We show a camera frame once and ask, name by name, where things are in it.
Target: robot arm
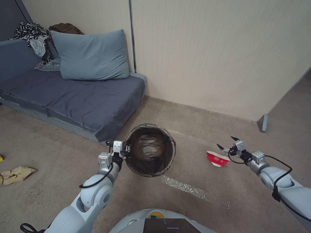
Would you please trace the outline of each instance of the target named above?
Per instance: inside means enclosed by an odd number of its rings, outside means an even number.
[[[112,187],[122,165],[123,142],[114,141],[113,147],[113,155],[101,153],[98,156],[98,173],[80,185],[81,191],[71,205],[64,208],[46,230],[39,232],[91,233],[97,216],[112,199]],[[24,232],[31,232],[24,226],[31,228],[32,232],[38,232],[29,224],[22,224],[21,230]]]
[[[294,180],[289,174],[292,170],[291,167],[285,163],[271,156],[265,156],[260,151],[251,154],[246,150],[243,140],[234,137],[232,138],[235,142],[230,149],[224,149],[217,144],[222,153],[228,155],[231,161],[233,160],[230,156],[241,158],[244,161],[241,162],[241,164],[250,167],[263,184],[273,191],[273,198],[282,202],[291,214],[293,214],[295,218],[311,232],[311,189],[302,186],[299,182]],[[270,167],[265,161],[265,157],[277,160],[289,167],[290,170],[286,172],[276,167]]]

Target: brown paper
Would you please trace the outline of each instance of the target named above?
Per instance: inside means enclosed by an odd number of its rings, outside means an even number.
[[[5,171],[0,173],[0,182],[2,185],[9,185],[12,183],[20,182],[26,179],[31,173],[36,172],[36,169],[28,167],[18,167],[12,171]]]

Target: rim of trash can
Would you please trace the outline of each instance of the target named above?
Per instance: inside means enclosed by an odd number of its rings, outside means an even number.
[[[160,175],[163,175],[172,165],[173,163],[173,160],[174,160],[174,157],[175,157],[175,154],[176,154],[176,142],[175,140],[172,138],[172,136],[169,134],[169,132],[157,125],[154,125],[154,124],[150,124],[150,123],[145,123],[145,124],[141,124],[141,125],[137,125],[136,127],[134,127],[128,134],[128,136],[126,137],[125,139],[125,145],[128,145],[128,142],[131,138],[131,136],[136,132],[136,130],[140,129],[140,128],[153,128],[153,129],[157,129],[157,130],[160,130],[164,135],[166,135],[169,139],[170,139],[170,144],[172,146],[172,156],[170,158],[170,161],[168,163],[168,165],[162,169],[161,171],[159,172],[156,172],[156,173],[153,173],[152,175],[151,174],[141,174],[139,173],[138,171],[136,171],[134,168],[132,168],[131,165],[128,164],[128,161],[126,161],[126,164],[127,166],[130,168],[130,170],[140,176],[144,176],[144,177],[156,177],[156,176],[160,176]]]

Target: zebra print cloth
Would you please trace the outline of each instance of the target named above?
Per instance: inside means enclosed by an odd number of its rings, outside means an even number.
[[[20,22],[20,25],[18,28],[15,30],[14,33],[14,38],[13,39],[24,39],[27,41],[27,47],[32,49],[33,47],[31,46],[30,40],[31,39],[38,39],[40,36],[49,36],[50,32],[41,27],[40,24],[38,23],[27,23],[27,22]],[[45,48],[45,53],[43,56],[40,56],[42,58],[42,63],[46,64],[51,57],[51,53],[47,48],[46,41],[44,40],[43,43],[44,48]]]

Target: clear tape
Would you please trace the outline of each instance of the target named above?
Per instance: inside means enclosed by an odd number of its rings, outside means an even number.
[[[198,189],[198,188],[195,188],[195,187],[192,187],[186,183],[183,183],[183,182],[180,182],[180,181],[177,181],[177,180],[174,180],[173,178],[170,178],[170,177],[167,177],[167,176],[164,176],[162,175],[161,176],[161,182],[164,183],[164,184],[167,184],[171,187],[174,187],[174,188],[177,188],[177,189],[180,189],[186,193],[190,193],[198,198],[201,198],[207,202],[212,202],[210,200],[210,195],[206,192],[204,192],[203,190],[201,189]]]

